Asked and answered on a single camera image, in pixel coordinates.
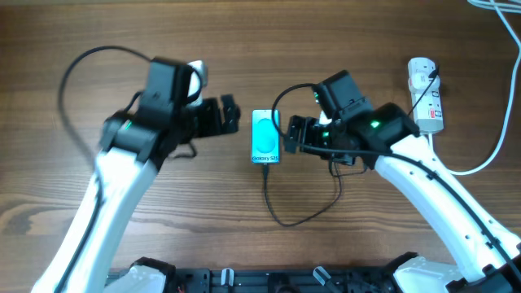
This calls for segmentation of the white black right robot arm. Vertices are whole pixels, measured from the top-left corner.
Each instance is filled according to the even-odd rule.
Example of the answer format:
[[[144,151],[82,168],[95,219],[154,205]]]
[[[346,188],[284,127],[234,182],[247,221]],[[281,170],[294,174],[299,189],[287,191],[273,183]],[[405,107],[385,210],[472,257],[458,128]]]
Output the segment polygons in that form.
[[[448,171],[396,104],[373,108],[349,72],[309,84],[329,123],[293,116],[286,151],[363,164],[393,184],[437,233],[454,265],[416,253],[395,259],[386,291],[518,292],[520,238],[496,221]]]

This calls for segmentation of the blue Galaxy smartphone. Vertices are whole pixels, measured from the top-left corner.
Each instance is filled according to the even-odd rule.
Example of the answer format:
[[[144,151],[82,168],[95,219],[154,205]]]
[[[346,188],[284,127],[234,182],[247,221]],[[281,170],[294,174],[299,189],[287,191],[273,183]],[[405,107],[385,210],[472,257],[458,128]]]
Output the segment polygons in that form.
[[[251,162],[253,164],[278,164],[280,162],[280,146],[278,131],[278,110],[274,113],[269,109],[252,111],[252,146]]]

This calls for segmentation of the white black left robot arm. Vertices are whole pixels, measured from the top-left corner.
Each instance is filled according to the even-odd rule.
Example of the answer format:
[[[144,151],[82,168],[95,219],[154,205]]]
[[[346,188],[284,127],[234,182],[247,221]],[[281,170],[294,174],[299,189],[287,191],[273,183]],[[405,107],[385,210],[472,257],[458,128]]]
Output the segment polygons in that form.
[[[109,270],[140,199],[176,147],[194,138],[235,133],[240,110],[230,95],[203,98],[208,68],[154,58],[135,113],[106,119],[85,196],[35,292],[165,292],[175,277],[167,263],[142,258],[112,283]]]

